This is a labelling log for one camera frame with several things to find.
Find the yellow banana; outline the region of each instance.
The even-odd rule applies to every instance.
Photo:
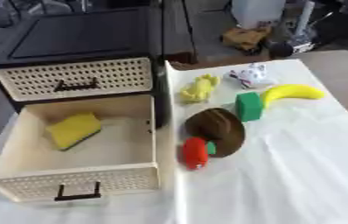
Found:
[[[263,94],[261,94],[264,108],[266,109],[270,102],[280,98],[304,98],[304,99],[320,99],[325,93],[317,88],[299,85],[286,84],[277,87],[272,87]]]

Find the white toy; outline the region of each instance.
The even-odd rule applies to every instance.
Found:
[[[264,88],[268,85],[275,84],[267,76],[267,68],[265,65],[251,64],[249,68],[236,73],[230,71],[229,76],[240,81],[243,88]]]

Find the green block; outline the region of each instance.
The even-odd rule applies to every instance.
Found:
[[[262,108],[262,101],[257,93],[237,94],[235,109],[237,116],[242,122],[245,123],[260,119]]]

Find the black handle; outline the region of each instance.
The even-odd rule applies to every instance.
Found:
[[[59,193],[57,194],[57,197],[54,198],[54,201],[97,199],[101,197],[101,193],[99,192],[100,187],[101,187],[101,182],[97,181],[95,182],[95,189],[93,193],[64,196],[63,193],[64,193],[65,186],[60,185]]]
[[[96,80],[96,77],[93,77],[93,79],[91,80],[89,84],[80,84],[77,86],[67,86],[67,84],[63,80],[60,80],[56,88],[54,89],[54,92],[89,89],[89,88],[97,88],[97,87],[98,87],[98,81]]]

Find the sponge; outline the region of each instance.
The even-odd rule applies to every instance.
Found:
[[[235,99],[237,116],[242,122],[258,120],[262,114],[262,101],[255,93],[237,94]]]
[[[46,128],[60,151],[66,151],[101,130],[101,123],[93,113],[68,117]]]

